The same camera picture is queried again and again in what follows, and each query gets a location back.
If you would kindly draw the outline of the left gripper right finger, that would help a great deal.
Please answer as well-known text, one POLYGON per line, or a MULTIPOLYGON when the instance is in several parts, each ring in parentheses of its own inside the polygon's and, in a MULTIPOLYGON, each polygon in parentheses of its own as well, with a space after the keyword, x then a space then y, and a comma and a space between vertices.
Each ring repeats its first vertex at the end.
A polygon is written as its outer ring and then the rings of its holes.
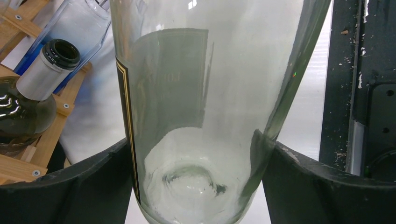
POLYGON ((263 187, 274 224, 393 224, 396 185, 349 174, 282 143, 275 145, 263 187))

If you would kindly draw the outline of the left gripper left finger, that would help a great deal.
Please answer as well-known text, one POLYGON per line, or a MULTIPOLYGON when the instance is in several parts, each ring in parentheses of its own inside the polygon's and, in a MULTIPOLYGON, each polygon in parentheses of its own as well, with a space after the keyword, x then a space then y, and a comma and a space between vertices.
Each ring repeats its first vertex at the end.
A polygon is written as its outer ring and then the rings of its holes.
POLYGON ((133 187, 127 140, 33 182, 0 188, 3 224, 122 224, 133 187))

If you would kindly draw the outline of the dark green wine bottle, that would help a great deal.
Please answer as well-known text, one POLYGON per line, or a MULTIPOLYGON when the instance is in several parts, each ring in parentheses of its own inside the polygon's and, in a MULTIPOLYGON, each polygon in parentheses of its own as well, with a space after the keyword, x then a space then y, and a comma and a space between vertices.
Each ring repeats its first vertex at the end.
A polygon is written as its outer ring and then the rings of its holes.
POLYGON ((0 153, 14 157, 53 123, 54 90, 80 63, 79 50, 63 39, 47 42, 22 76, 0 79, 0 153))

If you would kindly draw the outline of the clear bottle with black label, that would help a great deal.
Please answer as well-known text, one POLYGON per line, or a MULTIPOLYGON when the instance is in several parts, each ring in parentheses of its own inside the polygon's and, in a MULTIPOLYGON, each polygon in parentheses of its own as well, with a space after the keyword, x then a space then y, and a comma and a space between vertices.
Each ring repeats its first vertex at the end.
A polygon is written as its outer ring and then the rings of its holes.
POLYGON ((328 0, 112 0, 133 189, 151 224, 236 224, 328 0))

